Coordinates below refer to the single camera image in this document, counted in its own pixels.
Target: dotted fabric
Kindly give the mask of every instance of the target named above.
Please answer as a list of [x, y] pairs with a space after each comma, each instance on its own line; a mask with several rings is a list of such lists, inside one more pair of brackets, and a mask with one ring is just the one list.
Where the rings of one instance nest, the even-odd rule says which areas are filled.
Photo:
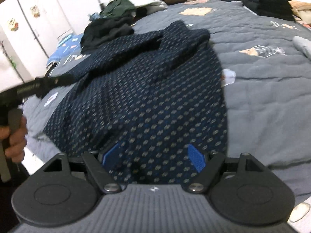
[[69, 156], [121, 146], [119, 182], [187, 183], [197, 175], [188, 144], [226, 151], [221, 66], [206, 29], [182, 21], [119, 37], [70, 70], [78, 81], [44, 132]]

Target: human hand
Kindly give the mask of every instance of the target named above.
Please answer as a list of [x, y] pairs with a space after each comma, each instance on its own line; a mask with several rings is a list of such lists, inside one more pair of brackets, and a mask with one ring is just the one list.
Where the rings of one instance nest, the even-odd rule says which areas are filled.
[[4, 154], [7, 158], [12, 159], [14, 163], [22, 162], [25, 156], [24, 148], [27, 145], [25, 136], [28, 133], [26, 124], [26, 118], [22, 117], [19, 129], [15, 131], [12, 135], [10, 135], [9, 127], [0, 126], [0, 140], [6, 139], [10, 136], [10, 147], [4, 151]]

